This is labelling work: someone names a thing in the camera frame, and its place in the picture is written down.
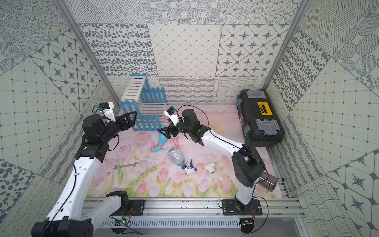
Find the teal pink spray bottle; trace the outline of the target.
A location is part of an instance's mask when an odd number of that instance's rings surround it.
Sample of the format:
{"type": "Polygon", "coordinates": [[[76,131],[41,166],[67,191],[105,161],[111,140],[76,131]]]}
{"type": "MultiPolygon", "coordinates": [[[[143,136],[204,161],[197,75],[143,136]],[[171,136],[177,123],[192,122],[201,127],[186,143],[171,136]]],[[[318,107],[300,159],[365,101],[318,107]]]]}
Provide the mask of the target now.
{"type": "Polygon", "coordinates": [[[168,138],[159,132],[159,142],[157,145],[152,145],[152,152],[160,152],[163,151],[163,145],[168,141],[168,138]]]}

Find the clear blue-capped spray bottle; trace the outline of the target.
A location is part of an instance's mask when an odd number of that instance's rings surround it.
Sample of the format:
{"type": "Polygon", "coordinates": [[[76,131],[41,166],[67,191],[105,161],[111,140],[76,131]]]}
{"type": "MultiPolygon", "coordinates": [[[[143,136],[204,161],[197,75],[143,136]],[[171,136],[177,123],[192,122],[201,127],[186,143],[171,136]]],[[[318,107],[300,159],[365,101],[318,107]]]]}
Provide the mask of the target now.
{"type": "Polygon", "coordinates": [[[190,161],[190,165],[186,165],[186,159],[184,157],[184,154],[178,147],[173,147],[167,152],[167,157],[169,160],[181,168],[185,174],[191,174],[197,171],[197,169],[194,167],[192,161],[190,161]]]}

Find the blue white slatted shelf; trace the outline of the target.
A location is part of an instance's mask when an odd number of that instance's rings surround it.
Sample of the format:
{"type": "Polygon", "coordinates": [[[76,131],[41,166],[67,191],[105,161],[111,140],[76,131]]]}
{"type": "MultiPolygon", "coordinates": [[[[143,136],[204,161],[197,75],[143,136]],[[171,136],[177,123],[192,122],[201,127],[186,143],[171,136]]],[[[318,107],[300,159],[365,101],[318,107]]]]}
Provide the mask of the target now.
{"type": "Polygon", "coordinates": [[[157,131],[164,119],[167,105],[164,88],[149,85],[146,74],[132,74],[119,101],[123,112],[137,112],[134,131],[157,131]]]}

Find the white pink spray bottle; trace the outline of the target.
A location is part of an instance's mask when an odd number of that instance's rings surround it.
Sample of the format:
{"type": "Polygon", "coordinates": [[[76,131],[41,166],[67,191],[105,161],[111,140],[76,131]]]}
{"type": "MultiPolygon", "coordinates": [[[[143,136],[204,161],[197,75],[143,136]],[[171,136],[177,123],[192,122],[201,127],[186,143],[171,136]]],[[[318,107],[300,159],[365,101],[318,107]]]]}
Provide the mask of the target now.
{"type": "Polygon", "coordinates": [[[179,138],[180,138],[180,137],[177,136],[177,137],[171,139],[172,143],[173,143],[176,147],[178,147],[178,148],[180,148],[179,138]]]}

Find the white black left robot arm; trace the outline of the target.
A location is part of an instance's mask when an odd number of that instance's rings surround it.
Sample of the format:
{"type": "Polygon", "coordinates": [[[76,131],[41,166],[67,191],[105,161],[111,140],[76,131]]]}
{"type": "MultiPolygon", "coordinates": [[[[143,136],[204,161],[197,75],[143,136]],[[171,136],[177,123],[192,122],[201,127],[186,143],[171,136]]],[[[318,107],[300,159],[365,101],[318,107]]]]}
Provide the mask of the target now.
{"type": "Polygon", "coordinates": [[[135,125],[137,112],[113,116],[92,114],[83,121],[84,136],[73,162],[73,171],[56,205],[43,222],[36,222],[33,237],[91,237],[113,213],[128,207],[125,191],[109,193],[100,206],[82,215],[91,182],[110,150],[109,142],[118,133],[135,125]]]}

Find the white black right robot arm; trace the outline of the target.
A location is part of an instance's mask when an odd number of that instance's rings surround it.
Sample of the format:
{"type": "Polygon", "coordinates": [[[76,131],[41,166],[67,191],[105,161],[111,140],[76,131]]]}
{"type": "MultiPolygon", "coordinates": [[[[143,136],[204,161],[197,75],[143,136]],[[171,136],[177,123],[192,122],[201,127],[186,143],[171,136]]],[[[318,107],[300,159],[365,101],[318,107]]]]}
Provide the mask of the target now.
{"type": "Polygon", "coordinates": [[[158,130],[161,135],[170,139],[182,133],[194,143],[210,147],[232,161],[235,176],[239,181],[235,205],[240,210],[249,208],[253,203],[257,184],[266,181],[261,177],[263,173],[268,173],[257,149],[217,134],[210,127],[200,123],[193,109],[184,110],[180,116],[175,108],[169,107],[164,114],[168,117],[169,125],[158,130]]]}

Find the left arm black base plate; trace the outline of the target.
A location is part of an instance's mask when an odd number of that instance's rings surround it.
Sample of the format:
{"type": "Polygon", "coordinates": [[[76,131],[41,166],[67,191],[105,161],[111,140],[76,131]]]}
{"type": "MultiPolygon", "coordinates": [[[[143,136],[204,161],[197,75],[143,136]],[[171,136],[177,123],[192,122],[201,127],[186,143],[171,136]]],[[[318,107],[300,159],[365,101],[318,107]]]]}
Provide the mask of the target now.
{"type": "Polygon", "coordinates": [[[114,215],[118,216],[142,216],[146,201],[144,199],[129,200],[127,205],[121,207],[114,215]]]}

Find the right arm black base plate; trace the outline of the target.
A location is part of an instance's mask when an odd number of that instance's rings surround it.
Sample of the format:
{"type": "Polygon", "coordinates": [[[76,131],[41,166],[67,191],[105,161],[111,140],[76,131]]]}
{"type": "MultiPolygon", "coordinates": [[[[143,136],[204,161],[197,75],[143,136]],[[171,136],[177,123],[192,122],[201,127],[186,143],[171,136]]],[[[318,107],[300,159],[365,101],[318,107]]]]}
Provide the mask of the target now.
{"type": "Polygon", "coordinates": [[[263,211],[260,201],[253,199],[247,205],[243,205],[236,199],[221,200],[221,208],[224,216],[262,216],[263,211]]]}

